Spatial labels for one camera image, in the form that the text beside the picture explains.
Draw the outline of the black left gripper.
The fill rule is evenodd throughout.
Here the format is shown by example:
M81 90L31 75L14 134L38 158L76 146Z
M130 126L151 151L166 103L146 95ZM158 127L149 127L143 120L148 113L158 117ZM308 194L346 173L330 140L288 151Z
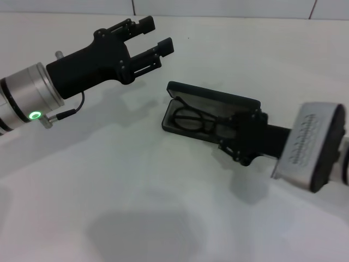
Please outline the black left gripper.
M160 57L174 52L172 38L132 58L124 43L154 30L154 19L148 16L138 23L126 19L108 30L96 31L92 43L86 48L46 66L54 88L63 99L68 99L108 80L128 85L135 77L160 68Z

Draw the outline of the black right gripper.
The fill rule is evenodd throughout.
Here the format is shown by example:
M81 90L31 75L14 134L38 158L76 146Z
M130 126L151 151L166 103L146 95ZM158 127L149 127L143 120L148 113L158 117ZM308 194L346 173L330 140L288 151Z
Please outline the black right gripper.
M249 166L259 156L279 159L291 132L289 128L269 124L268 115L262 111L219 116L219 125L234 129L236 136L219 138L218 148L242 166Z

